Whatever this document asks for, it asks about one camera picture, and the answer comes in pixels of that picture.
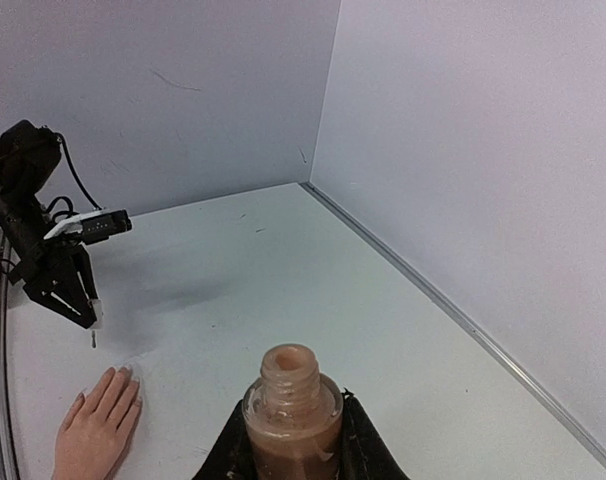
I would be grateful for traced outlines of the green nail polish bottle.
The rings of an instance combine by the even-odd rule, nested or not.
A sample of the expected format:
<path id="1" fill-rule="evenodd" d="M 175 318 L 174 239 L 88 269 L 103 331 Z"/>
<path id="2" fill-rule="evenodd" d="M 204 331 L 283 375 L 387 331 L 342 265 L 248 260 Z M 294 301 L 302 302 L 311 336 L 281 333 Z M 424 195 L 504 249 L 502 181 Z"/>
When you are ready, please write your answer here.
<path id="1" fill-rule="evenodd" d="M 343 396 L 300 344 L 268 350 L 242 413 L 260 479 L 336 479 Z"/>

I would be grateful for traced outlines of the person's hand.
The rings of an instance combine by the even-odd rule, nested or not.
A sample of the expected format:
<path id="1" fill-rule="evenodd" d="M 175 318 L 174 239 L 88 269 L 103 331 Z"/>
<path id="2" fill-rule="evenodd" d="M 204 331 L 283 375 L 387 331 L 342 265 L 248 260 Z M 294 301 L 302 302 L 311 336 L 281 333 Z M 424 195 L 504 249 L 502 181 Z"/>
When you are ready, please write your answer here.
<path id="1" fill-rule="evenodd" d="M 89 393 L 81 392 L 59 428 L 54 479 L 112 479 L 129 451 L 142 411 L 132 369 L 109 368 Z"/>

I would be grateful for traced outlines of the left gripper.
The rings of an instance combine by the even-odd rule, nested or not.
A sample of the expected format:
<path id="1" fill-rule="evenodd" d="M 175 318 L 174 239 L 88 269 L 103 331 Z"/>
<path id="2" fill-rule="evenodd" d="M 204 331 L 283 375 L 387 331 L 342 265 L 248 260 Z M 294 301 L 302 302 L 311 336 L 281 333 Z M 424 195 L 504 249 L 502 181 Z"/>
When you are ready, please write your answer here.
<path id="1" fill-rule="evenodd" d="M 45 242 L 55 226 L 36 198 L 65 152 L 60 134 L 27 120 L 0 135 L 0 227 L 19 261 L 12 283 L 24 283 L 31 300 L 90 329 L 103 319 L 90 257 L 78 241 Z"/>

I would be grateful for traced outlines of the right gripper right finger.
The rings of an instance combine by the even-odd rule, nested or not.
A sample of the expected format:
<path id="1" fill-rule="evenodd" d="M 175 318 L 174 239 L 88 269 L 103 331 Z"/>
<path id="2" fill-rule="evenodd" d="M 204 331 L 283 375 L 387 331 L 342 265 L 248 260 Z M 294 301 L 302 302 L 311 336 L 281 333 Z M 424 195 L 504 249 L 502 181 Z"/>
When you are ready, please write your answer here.
<path id="1" fill-rule="evenodd" d="M 358 398 L 345 390 L 338 478 L 409 480 L 394 459 Z"/>

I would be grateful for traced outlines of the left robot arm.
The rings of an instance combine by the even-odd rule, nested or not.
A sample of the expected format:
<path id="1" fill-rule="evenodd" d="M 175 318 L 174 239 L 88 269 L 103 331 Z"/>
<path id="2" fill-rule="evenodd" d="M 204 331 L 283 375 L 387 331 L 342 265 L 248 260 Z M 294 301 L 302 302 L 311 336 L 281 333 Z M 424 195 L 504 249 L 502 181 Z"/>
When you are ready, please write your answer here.
<path id="1" fill-rule="evenodd" d="M 0 227 L 19 258 L 0 259 L 0 281 L 22 281 L 35 303 L 96 329 L 102 314 L 85 247 L 106 240 L 109 223 L 99 213 L 57 222 L 36 198 L 65 152 L 59 134 L 27 120 L 0 135 Z"/>

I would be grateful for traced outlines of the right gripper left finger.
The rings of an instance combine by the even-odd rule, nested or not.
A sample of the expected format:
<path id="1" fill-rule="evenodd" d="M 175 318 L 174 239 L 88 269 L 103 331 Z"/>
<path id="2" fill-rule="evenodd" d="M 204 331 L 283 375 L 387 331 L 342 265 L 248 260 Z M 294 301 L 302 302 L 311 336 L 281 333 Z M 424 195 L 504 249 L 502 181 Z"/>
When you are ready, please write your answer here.
<path id="1" fill-rule="evenodd" d="M 255 480 L 256 468 L 239 401 L 193 480 Z"/>

